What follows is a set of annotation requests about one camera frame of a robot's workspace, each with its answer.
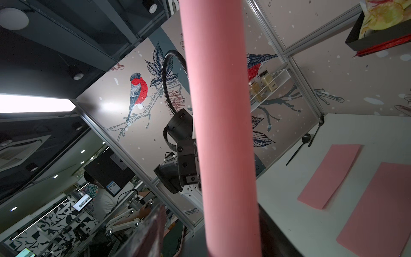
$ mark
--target glass jar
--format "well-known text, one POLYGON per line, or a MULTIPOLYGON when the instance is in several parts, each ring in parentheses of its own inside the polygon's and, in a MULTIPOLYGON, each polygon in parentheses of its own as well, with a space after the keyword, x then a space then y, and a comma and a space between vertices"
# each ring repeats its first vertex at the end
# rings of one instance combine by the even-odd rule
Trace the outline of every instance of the glass jar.
POLYGON ((261 81, 263 82, 263 85, 267 86, 271 92, 273 92, 274 90, 278 88, 277 84, 272 78, 272 75, 268 73, 268 71, 262 72, 260 74, 260 78, 261 78, 261 81))
POLYGON ((267 96, 268 91, 267 89, 263 89, 261 91, 261 86, 258 84, 258 82, 255 81, 255 79, 252 79, 248 82, 248 86, 250 88, 250 94, 256 99, 258 102, 262 102, 264 98, 267 96))

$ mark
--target person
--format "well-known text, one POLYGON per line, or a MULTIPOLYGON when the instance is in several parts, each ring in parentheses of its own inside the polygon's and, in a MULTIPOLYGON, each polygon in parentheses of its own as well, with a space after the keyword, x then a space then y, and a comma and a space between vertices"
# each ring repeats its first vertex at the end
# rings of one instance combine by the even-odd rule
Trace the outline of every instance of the person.
MULTIPOLYGON (((90 184, 96 185, 98 187, 97 195, 94 198, 94 217, 99 221, 102 221, 108 213, 116 206, 117 203, 126 197, 134 188, 131 182, 127 183, 124 188, 113 197, 100 183, 97 182, 87 171, 84 172, 84 178, 90 184)), ((139 197, 145 197, 149 192, 138 192, 139 197)), ((121 221, 117 222, 115 225, 120 225, 135 220, 136 218, 143 219, 151 211, 150 207, 141 207, 140 210, 135 211, 129 217, 123 218, 121 221)))

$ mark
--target red-breasted bird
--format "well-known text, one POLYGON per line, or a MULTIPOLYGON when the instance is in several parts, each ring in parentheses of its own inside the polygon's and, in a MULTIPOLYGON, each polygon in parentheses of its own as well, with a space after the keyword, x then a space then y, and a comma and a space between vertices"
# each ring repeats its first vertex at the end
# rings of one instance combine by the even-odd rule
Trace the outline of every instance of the red-breasted bird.
POLYGON ((127 116, 126 121, 130 119, 130 114, 133 108, 136 105, 141 104, 145 100, 145 98, 147 97, 147 91, 148 91, 147 83, 141 77, 140 73, 134 73, 133 75, 131 75, 130 81, 131 81, 130 107, 129 107, 130 112, 129 112, 129 115, 127 116))
POLYGON ((248 68, 248 81, 252 80, 259 73, 259 69, 268 60, 276 58, 277 55, 266 54, 252 54, 247 53, 247 68, 248 68))

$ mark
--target white shirt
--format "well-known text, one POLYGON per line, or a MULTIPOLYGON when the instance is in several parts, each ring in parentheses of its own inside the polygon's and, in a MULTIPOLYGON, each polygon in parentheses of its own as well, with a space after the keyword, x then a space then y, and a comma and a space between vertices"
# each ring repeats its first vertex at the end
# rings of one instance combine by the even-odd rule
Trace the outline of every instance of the white shirt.
POLYGON ((111 212, 114 206, 118 202, 121 202, 121 200, 123 200, 123 198, 126 197, 133 188, 133 184, 129 182, 118 194, 115 195, 115 197, 112 197, 106 189, 99 188, 96 198, 94 199, 94 217, 99 221, 102 221, 104 217, 111 212))

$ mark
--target pink paper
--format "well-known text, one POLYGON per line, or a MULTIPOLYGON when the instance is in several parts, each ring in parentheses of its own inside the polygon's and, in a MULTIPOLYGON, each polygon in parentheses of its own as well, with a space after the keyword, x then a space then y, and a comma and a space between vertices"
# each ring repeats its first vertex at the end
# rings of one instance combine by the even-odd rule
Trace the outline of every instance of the pink paper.
POLYGON ((411 165, 382 162, 337 242, 360 257, 398 257, 411 233, 411 165))
POLYGON ((298 201, 322 210, 350 171, 361 145, 332 145, 298 201))

